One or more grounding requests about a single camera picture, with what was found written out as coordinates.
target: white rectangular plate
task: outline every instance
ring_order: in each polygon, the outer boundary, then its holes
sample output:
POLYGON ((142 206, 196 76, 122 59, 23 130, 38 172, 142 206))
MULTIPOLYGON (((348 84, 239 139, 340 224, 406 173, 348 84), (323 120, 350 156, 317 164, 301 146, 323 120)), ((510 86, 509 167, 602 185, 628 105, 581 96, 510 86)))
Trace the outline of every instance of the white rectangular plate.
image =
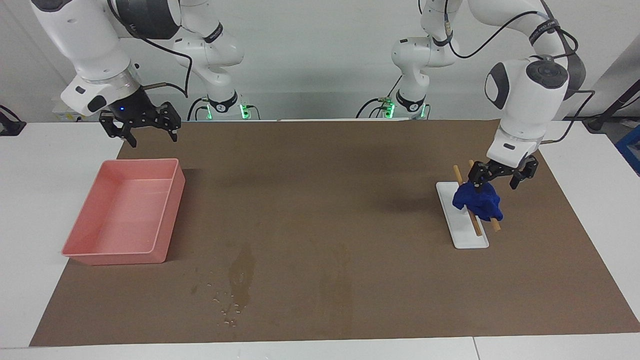
POLYGON ((453 239, 453 245, 456 249, 486 249, 489 247, 489 241, 486 238, 484 227, 480 223, 480 229, 482 230, 482 236, 476 236, 476 230, 469 218, 469 212, 467 208, 458 210, 453 206, 453 195, 458 191, 458 183, 437 183, 436 189, 438 190, 438 196, 442 209, 444 210, 444 216, 447 218, 447 225, 449 225, 449 232, 453 239))

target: wooden chopstick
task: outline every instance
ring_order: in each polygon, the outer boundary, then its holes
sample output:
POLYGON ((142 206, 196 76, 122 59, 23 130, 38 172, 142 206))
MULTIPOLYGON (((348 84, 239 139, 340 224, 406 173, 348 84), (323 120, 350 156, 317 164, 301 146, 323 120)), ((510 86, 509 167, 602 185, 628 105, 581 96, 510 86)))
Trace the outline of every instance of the wooden chopstick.
MULTIPOLYGON (((474 167, 474 164, 475 164, 475 161, 469 160, 470 167, 474 167)), ((500 222, 496 218, 491 218, 491 226, 493 226, 493 231, 495 231, 496 233, 502 230, 502 228, 500 227, 500 222)))
MULTIPOLYGON (((456 179, 458 180, 458 186, 462 185, 462 174, 460 174, 460 168, 457 165, 453 165, 453 172, 456 173, 456 179)), ((478 224, 478 219, 476 218, 476 214, 473 211, 469 210, 469 218, 471 218, 471 224, 474 225, 474 230, 476 231, 476 236, 482 236, 482 229, 480 228, 480 224, 478 224)))

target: black cable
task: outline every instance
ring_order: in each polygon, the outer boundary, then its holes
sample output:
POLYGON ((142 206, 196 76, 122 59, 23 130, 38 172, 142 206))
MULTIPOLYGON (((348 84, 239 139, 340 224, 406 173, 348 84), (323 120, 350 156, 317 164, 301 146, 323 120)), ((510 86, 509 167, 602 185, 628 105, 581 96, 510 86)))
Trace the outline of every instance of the black cable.
POLYGON ((565 31, 565 30, 563 30, 563 29, 558 29, 558 32, 560 32, 562 35, 564 35, 564 36, 566 36, 566 37, 570 38, 570 39, 571 39, 571 41, 572 41, 572 42, 573 42, 573 44, 574 44, 574 47, 573 47, 573 49, 571 49, 571 51, 569 51, 568 53, 564 53, 564 54, 562 54, 562 55, 556 55, 556 56, 554 56, 553 58, 554 58, 554 59, 560 59, 560 58, 564 58, 564 57, 567 57, 567 56, 574 55, 574 54, 575 54, 575 52, 576 52, 576 51, 578 51, 578 46, 579 46, 579 44, 578 44, 578 39, 576 39, 573 35, 569 34, 568 32, 566 32, 566 31, 565 31))
MULTIPOLYGON (((394 84, 394 87, 392 87, 391 90, 389 90, 389 94, 387 94, 387 97, 390 97, 391 93, 394 92, 394 90, 396 89, 396 86, 398 86, 398 83, 400 83, 400 79, 402 79, 402 74, 400 76, 398 76, 398 80, 396 80, 396 83, 394 84)), ((379 117, 379 116, 380 116, 380 110, 376 114, 376 118, 379 117)))
POLYGON ((573 116, 573 120, 571 120, 571 122, 569 123, 569 126, 567 126, 566 131, 560 137, 560 139, 558 139, 558 140, 546 140, 546 141, 541 142, 540 143, 541 145, 546 145, 546 144, 550 144, 550 143, 559 143, 562 140, 564 140, 564 138, 566 138, 566 136, 569 134, 569 131, 571 131, 571 128, 573 127, 573 123, 576 122, 576 121, 579 121, 579 120, 576 120, 576 118, 580 115, 580 112, 582 111, 582 109, 587 105, 587 103, 591 100, 591 98, 596 94, 596 92, 594 90, 578 90, 576 92, 580 93, 580 94, 590 94, 590 95, 582 103, 582 105, 580 106, 578 111, 575 112, 575 115, 573 116))
POLYGON ((194 101, 193 104, 191 104, 191 107, 189 108, 189 113, 187 115, 187 121, 191 121, 191 113, 193 113, 193 109, 196 107, 196 105, 200 101, 204 101, 204 100, 202 100, 202 98, 199 98, 198 100, 194 101))
POLYGON ((431 105, 426 104, 425 106, 429 106, 429 112, 427 113, 427 118, 425 120, 429 120, 429 115, 431 114, 431 105))
MULTIPOLYGON (((636 102, 636 101, 638 101, 639 99, 640 99, 640 95, 639 95, 638 97, 636 97, 635 99, 631 100, 630 102, 627 102, 627 103, 626 103, 626 105, 621 106, 621 107, 620 107, 619 109, 617 109, 616 111, 620 111, 620 110, 622 110, 622 109, 624 109, 624 108, 628 108, 629 106, 633 105, 633 103, 634 103, 634 102, 636 102)), ((582 117, 582 119, 584 119, 584 120, 586 120, 586 119, 593 119, 593 118, 595 118, 595 117, 600 117, 600 116, 602 116, 602 115, 604 115, 604 113, 599 113, 599 114, 596 114, 596 115, 589 115, 589 116, 587 116, 587 117, 582 117)))
POLYGON ((377 110, 377 111, 378 111, 378 114, 380 114, 380 111, 381 111, 381 110, 384 110, 384 109, 385 109, 385 107, 384 107, 384 106, 378 106, 377 108, 375 108, 375 109, 371 110, 371 113, 369 114, 369 118, 370 118, 370 119, 372 118, 374 111, 376 111, 376 110, 377 110))
POLYGON ((487 46, 496 36, 498 36, 498 34, 500 32, 502 32, 502 30, 506 29, 507 26, 509 26, 512 22, 518 20, 519 18, 526 16, 526 15, 531 15, 531 14, 537 14, 538 12, 535 11, 529 11, 529 12, 524 12, 521 14, 518 14, 514 17, 511 18, 511 20, 507 21, 504 25, 502 25, 496 32, 493 33, 493 35, 487 39, 487 41, 484 42, 484 44, 480 45, 480 47, 478 47, 473 53, 469 54, 469 55, 460 55, 456 52, 456 50, 453 48, 453 45, 451 44, 451 42, 449 42, 449 47, 451 48, 451 51, 453 52, 454 55, 456 55, 457 57, 461 58, 461 59, 469 59, 470 57, 472 57, 473 55, 477 54, 480 52, 480 50, 484 49, 485 46, 487 46))
POLYGON ((175 89, 178 89, 178 91, 182 92, 182 88, 181 87, 179 87, 176 84, 171 84, 171 83, 158 83, 158 84, 145 85, 145 86, 142 87, 142 89, 144 91, 147 91, 147 90, 153 90, 153 89, 164 88, 164 87, 175 88, 175 89))
POLYGON ((22 120, 20 120, 20 118, 18 117, 18 115, 16 115, 13 111, 11 111, 9 108, 7 108, 4 105, 0 105, 0 109, 6 111, 9 115, 15 117, 15 120, 18 120, 19 122, 22 122, 22 120))
POLYGON ((635 99, 631 100, 631 102, 628 102, 626 105, 622 106, 620 109, 618 110, 622 110, 624 108, 628 108, 629 106, 633 105, 634 102, 638 101, 638 99, 640 99, 640 96, 636 97, 635 99))
POLYGON ((196 118, 196 121, 198 121, 198 111, 200 111, 200 110, 207 110, 207 111, 209 111, 209 108, 208 108, 208 107, 206 107, 206 106, 201 106, 201 107, 197 108, 197 109, 196 109, 196 113, 195 113, 195 115, 194 115, 194 116, 195 116, 195 118, 196 118))
POLYGON ((184 95, 184 97, 189 97, 189 77, 191 76, 191 68, 193 67, 193 59, 186 54, 182 54, 182 53, 178 53, 177 51, 173 51, 171 49, 167 49, 166 47, 160 46, 152 41, 150 41, 149 39, 145 38, 144 36, 138 34, 138 32, 133 28, 132 25, 127 25, 125 24, 125 22, 120 18, 120 16, 118 16, 118 14, 116 13, 116 10, 113 8, 113 4, 111 4, 111 0, 107 1, 107 4, 109 5, 109 10, 111 10, 111 13, 113 14, 113 16, 116 18, 116 20, 122 25, 124 26, 124 28, 127 30, 127 32, 129 34, 131 34, 131 36, 136 37, 144 42, 146 42, 147 44, 160 49, 162 51, 166 51, 167 53, 176 55, 176 56, 181 56, 183 58, 186 58, 189 60, 189 67, 187 68, 187 76, 184 79, 184 89, 182 89, 181 87, 174 85, 174 84, 169 84, 166 83, 166 86, 170 86, 172 88, 176 88, 178 90, 180 90, 180 92, 182 92, 182 94, 184 95))
POLYGON ((362 107, 361 107, 361 108, 360 108, 360 110, 358 111, 358 114, 356 115, 356 119, 358 119, 358 118, 360 117, 360 114, 365 110, 365 108, 366 108, 369 104, 372 104, 372 103, 374 103, 374 102, 376 102, 376 101, 378 101, 378 98, 371 99, 371 100, 369 100, 369 101, 365 102, 365 104, 364 104, 364 105, 362 105, 362 107))
POLYGON ((262 117, 260 117, 260 110, 258 109, 258 107, 256 105, 247 105, 246 108, 247 109, 255 109, 255 111, 258 113, 258 120, 262 120, 262 117))

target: black stand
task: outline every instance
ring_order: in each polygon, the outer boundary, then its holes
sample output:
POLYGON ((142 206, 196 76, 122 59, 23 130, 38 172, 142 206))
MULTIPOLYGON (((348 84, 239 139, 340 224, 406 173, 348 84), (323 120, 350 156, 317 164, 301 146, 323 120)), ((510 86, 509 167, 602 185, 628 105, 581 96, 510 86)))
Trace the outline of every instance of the black stand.
POLYGON ((629 90, 622 94, 622 96, 618 100, 616 100, 616 102, 611 104, 611 106, 598 118, 583 120, 582 123, 590 133, 599 133, 599 131, 602 130, 602 125, 604 125, 605 122, 611 120, 613 114, 615 114, 616 111, 620 110, 620 108, 623 107, 629 100, 631 100, 631 98, 638 92, 640 92, 640 80, 636 81, 636 83, 633 84, 629 88, 629 90))
POLYGON ((0 113, 0 124, 4 128, 4 130, 0 131, 0 136, 18 136, 27 125, 24 121, 11 121, 3 113, 0 113))

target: white table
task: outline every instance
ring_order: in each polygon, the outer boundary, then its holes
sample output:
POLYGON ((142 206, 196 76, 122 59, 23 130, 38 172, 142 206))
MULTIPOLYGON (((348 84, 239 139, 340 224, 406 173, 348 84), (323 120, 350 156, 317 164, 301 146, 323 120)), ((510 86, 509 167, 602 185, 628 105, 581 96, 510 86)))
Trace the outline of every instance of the white table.
MULTIPOLYGON (((552 123, 547 137, 566 126, 552 123)), ((640 359, 640 333, 26 348, 93 178, 121 144, 98 124, 29 124, 16 138, 0 138, 0 359, 640 359)), ((604 135, 579 124, 541 152, 640 317, 640 177, 604 135)))

